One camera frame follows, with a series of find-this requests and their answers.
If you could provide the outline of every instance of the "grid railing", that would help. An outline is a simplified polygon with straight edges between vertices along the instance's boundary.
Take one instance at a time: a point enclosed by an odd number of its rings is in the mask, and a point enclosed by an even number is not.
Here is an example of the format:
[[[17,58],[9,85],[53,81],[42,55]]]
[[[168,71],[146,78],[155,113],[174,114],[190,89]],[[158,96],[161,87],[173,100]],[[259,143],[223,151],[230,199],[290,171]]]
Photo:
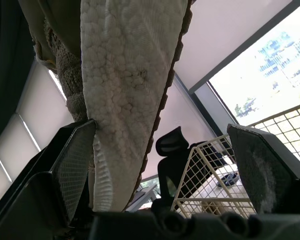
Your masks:
[[[300,161],[300,105],[267,117],[250,127],[276,135]]]

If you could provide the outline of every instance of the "olive knit fabric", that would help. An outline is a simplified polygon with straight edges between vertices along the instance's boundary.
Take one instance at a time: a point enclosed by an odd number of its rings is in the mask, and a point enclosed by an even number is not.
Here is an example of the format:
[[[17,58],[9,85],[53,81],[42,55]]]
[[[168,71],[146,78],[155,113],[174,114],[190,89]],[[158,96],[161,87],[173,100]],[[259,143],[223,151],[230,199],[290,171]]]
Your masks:
[[[54,34],[47,20],[44,23],[46,41],[55,55],[57,75],[66,96],[66,106],[75,122],[87,120],[87,110],[83,93],[80,58],[69,52]]]

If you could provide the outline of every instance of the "window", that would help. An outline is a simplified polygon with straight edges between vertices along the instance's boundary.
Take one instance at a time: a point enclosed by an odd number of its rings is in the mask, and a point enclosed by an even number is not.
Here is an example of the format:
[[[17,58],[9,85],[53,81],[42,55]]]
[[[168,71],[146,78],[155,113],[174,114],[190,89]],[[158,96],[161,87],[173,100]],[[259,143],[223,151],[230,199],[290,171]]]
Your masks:
[[[160,198],[160,184],[159,184],[159,177],[155,177],[153,179],[144,181],[140,183],[140,186],[144,189],[147,187],[152,187],[153,185],[156,185],[154,191],[156,193],[156,198]]]
[[[210,83],[241,125],[300,104],[300,7]]]

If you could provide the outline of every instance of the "black plastic part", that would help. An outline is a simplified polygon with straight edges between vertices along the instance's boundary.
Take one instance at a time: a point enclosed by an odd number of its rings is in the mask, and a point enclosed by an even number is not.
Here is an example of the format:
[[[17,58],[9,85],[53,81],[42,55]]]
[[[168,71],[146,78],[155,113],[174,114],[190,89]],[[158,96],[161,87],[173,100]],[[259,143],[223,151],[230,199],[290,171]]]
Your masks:
[[[256,212],[300,214],[300,161],[271,133],[231,124],[227,132]]]
[[[89,240],[300,240],[300,215],[263,214],[244,219],[227,213],[183,219],[167,212],[165,219],[150,213],[98,213]]]
[[[63,127],[30,160],[0,200],[0,240],[51,240],[54,235],[62,236],[69,231],[74,216],[80,218],[75,210],[87,179],[89,161],[82,159],[85,155],[76,155],[77,162],[73,163],[72,152],[81,147],[91,156],[87,149],[93,148],[95,131],[94,121]],[[74,168],[70,172],[71,166],[77,166],[78,162],[86,164],[86,169],[77,172]]]

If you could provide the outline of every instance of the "desk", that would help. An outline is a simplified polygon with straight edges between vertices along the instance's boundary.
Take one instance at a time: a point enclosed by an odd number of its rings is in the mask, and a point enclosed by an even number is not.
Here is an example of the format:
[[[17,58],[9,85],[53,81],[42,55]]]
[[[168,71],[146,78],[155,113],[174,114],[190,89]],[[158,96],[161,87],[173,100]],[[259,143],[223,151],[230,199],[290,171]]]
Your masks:
[[[155,184],[153,186],[148,186],[148,187],[145,187],[144,189],[142,189],[142,192],[144,192],[144,195],[142,197],[140,197],[137,201],[135,201],[131,206],[129,206],[126,209],[126,211],[135,212],[139,208],[141,208],[141,206],[143,204],[145,204],[149,199],[151,199],[152,201],[157,199],[156,194],[154,193],[154,189],[156,186],[157,185]]]

